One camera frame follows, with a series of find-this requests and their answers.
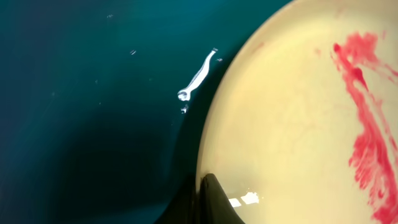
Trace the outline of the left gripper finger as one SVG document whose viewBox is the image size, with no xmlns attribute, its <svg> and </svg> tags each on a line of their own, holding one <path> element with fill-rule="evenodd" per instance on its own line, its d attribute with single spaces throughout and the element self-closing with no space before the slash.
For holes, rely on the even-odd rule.
<svg viewBox="0 0 398 224">
<path fill-rule="evenodd" d="M 244 224 L 214 174 L 188 177 L 155 224 Z"/>
</svg>

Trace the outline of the green plate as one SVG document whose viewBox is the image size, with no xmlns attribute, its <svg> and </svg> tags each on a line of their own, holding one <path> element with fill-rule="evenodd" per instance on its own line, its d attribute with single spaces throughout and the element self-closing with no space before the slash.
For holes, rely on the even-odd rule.
<svg viewBox="0 0 398 224">
<path fill-rule="evenodd" d="M 197 178 L 245 223 L 397 222 L 397 0 L 292 1 L 237 54 Z"/>
</svg>

